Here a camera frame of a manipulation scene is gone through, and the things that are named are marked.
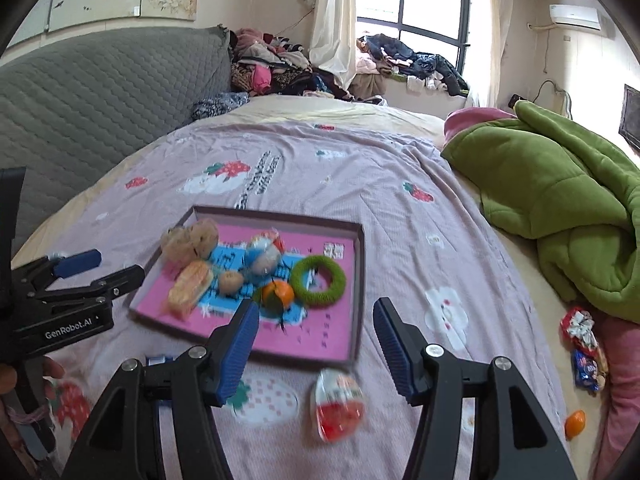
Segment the person left hand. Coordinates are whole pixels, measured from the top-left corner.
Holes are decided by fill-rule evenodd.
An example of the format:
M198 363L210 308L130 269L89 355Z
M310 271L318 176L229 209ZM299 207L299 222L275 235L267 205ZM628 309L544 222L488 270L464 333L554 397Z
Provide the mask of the person left hand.
M54 437L49 401L54 398L52 379L61 379L64 368L48 356L25 363L1 367L1 397L10 422L45 448L52 448Z

